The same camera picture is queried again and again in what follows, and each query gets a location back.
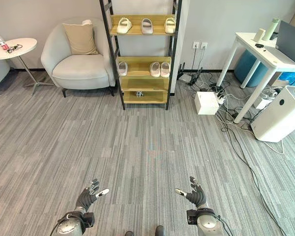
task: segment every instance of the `eyeglasses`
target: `eyeglasses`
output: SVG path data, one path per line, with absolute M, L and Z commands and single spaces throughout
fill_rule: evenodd
M 13 47 L 10 47 L 10 48 L 7 50 L 7 52 L 8 52 L 8 53 L 12 53 L 14 50 L 19 49 L 19 48 L 22 48 L 22 45 L 21 45 L 21 44 L 17 44 L 17 45 L 15 45 L 15 46 L 13 46 Z

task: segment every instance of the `white desk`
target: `white desk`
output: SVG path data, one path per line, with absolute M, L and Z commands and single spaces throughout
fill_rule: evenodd
M 40 85 L 54 85 L 54 84 L 49 84 L 49 83 L 43 83 L 43 82 L 39 82 L 37 81 L 34 76 L 32 75 L 32 73 L 30 72 L 30 70 L 28 69 L 28 67 L 26 66 L 26 64 L 24 63 L 24 61 L 21 58 L 21 55 L 28 53 L 30 51 L 32 51 L 33 49 L 36 48 L 37 45 L 37 40 L 34 38 L 18 38 L 18 39 L 12 39 L 6 42 L 7 45 L 9 47 L 13 47 L 16 46 L 17 44 L 22 45 L 22 48 L 16 49 L 11 53 L 8 53 L 7 51 L 3 50 L 0 46 L 0 60 L 2 59 L 10 59 L 10 58 L 15 58 L 18 57 L 20 62 L 22 63 L 24 69 L 28 72 L 30 78 L 34 81 L 34 83 L 25 85 L 24 87 L 28 87 L 28 86 L 34 86 L 33 88 L 33 93 L 32 95 L 35 93 L 35 90 L 37 88 L 37 86 Z
M 225 74 L 232 62 L 234 54 L 239 45 L 244 46 L 251 54 L 253 54 L 257 58 L 247 77 L 240 86 L 242 89 L 246 87 L 247 83 L 256 71 L 260 62 L 262 62 L 262 64 L 268 68 L 267 73 L 265 74 L 259 85 L 256 87 L 255 91 L 252 93 L 242 110 L 239 112 L 238 116 L 235 118 L 234 123 L 240 122 L 240 120 L 244 117 L 254 101 L 258 98 L 259 94 L 268 84 L 275 72 L 295 72 L 295 62 L 275 48 L 276 40 L 261 40 L 259 44 L 263 44 L 265 47 L 257 48 L 255 46 L 256 42 L 252 40 L 254 37 L 255 33 L 236 33 L 236 38 L 234 40 L 232 49 L 225 62 L 220 78 L 216 83 L 217 86 L 221 86 Z

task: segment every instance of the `chair leg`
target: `chair leg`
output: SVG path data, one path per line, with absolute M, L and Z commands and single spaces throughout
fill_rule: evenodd
M 110 93 L 111 93 L 111 95 L 114 97 L 115 95 L 114 95 L 114 91 L 113 91 L 113 88 L 112 87 L 107 87 L 108 88 L 108 90 L 110 91 Z
M 63 88 L 61 91 L 62 91 L 62 94 L 63 94 L 63 97 L 67 97 L 65 92 L 67 91 L 68 89 L 67 88 Z

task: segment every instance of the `wall outlet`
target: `wall outlet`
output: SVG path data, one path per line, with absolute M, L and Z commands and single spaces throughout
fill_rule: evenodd
M 207 49 L 207 43 L 201 43 L 201 49 Z
M 192 44 L 192 48 L 193 49 L 198 49 L 200 47 L 200 42 L 193 42 L 193 44 Z

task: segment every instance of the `beige armchair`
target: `beige armchair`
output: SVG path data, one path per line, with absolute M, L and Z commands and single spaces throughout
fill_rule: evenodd
M 94 38 L 98 55 L 72 55 L 70 44 L 62 23 L 81 24 L 90 19 L 93 23 Z M 47 38 L 41 62 L 57 87 L 62 87 L 63 96 L 67 89 L 108 88 L 114 96 L 112 87 L 115 78 L 105 26 L 102 20 L 89 17 L 72 18 L 58 24 Z

